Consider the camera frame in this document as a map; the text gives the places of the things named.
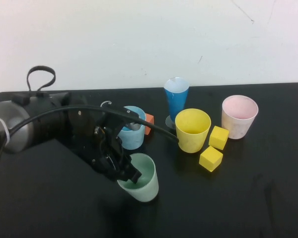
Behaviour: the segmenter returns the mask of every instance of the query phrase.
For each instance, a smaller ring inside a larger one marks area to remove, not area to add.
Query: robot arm
[[[28,77],[30,73],[44,70],[53,79],[32,92]],[[162,128],[143,121],[139,115],[111,102],[101,107],[88,106],[84,98],[71,93],[48,94],[41,92],[55,82],[55,72],[46,66],[36,66],[27,75],[29,92],[15,94],[10,101],[0,102],[0,118],[5,122],[11,136],[4,150],[17,153],[51,139],[57,139],[78,155],[98,173],[111,180],[131,180],[136,183],[141,173],[131,164],[131,157],[124,153],[118,137],[126,126],[139,129],[142,123],[178,141],[176,136]],[[101,111],[96,116],[94,111]]]

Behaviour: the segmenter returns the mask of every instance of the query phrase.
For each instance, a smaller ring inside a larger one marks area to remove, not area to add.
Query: orange cube
[[[147,114],[146,113],[146,121],[151,123],[151,124],[154,124],[154,117],[153,115],[150,115],[150,114]],[[150,134],[150,131],[151,131],[151,128],[146,126],[146,130],[145,130],[145,134],[146,135],[149,135]]]

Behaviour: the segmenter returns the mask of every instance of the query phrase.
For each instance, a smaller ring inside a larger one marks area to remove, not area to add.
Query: blue cup
[[[141,119],[146,120],[146,114],[141,108],[135,106],[125,106],[125,108],[137,113]],[[127,150],[138,149],[144,142],[145,128],[144,125],[141,125],[138,130],[130,130],[127,127],[123,127],[118,134],[123,142],[122,146]]]
[[[171,78],[164,84],[172,122],[174,122],[177,114],[184,109],[189,87],[189,82],[179,77]]]

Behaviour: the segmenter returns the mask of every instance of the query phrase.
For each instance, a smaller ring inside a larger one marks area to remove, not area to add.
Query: yellow cup
[[[190,108],[176,116],[175,127],[179,147],[187,153],[201,150],[211,126],[211,118],[204,111]]]

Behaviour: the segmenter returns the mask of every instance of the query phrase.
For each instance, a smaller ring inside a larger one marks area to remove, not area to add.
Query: cup
[[[187,153],[201,150],[211,127],[211,118],[199,109],[185,109],[175,118],[179,147]]]
[[[164,84],[170,113],[170,115],[166,118],[165,123],[170,128],[175,128],[175,117],[184,109],[189,87],[189,82],[179,77],[171,78]]]
[[[146,120],[146,114],[141,108],[135,106],[125,106],[125,108],[137,113],[141,119]],[[118,136],[122,140],[122,146],[125,149],[138,149],[144,142],[145,126],[141,125],[138,130],[131,130],[127,127],[123,127]]]
[[[119,186],[140,202],[153,200],[159,192],[159,183],[155,164],[152,158],[146,154],[132,154],[131,163],[142,175],[134,184],[130,180],[118,180]]]
[[[257,114],[254,100],[242,95],[230,96],[222,103],[222,127],[229,130],[229,138],[243,138]]]

